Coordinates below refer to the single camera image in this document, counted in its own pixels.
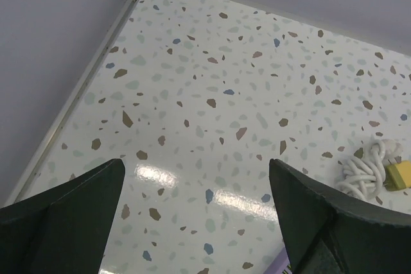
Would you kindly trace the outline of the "purple power strip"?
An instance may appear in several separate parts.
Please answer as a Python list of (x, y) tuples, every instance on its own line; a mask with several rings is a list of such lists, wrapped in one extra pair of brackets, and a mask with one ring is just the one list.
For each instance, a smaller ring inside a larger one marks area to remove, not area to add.
[(285, 247), (282, 248), (277, 257), (273, 260), (270, 267), (267, 269), (266, 273), (292, 274), (291, 264), (288, 259)]

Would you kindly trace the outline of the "olive yellow charger plug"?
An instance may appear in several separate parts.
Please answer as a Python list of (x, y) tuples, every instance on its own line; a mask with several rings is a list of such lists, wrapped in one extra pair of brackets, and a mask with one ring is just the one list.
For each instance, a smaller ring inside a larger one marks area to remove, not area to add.
[(408, 160), (385, 167), (386, 179), (384, 186), (388, 191), (400, 191), (410, 188), (411, 163)]

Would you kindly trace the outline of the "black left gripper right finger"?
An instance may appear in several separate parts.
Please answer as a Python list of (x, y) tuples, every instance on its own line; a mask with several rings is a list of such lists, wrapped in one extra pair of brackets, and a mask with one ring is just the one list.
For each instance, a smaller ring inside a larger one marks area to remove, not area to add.
[(292, 273), (410, 273), (410, 215), (352, 198), (279, 159), (269, 180)]

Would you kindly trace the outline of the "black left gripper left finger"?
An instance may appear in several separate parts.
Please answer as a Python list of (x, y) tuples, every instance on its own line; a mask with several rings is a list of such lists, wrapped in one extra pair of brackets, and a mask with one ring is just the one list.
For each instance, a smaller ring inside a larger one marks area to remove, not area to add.
[(125, 177), (119, 158), (1, 209), (1, 273), (98, 273)]

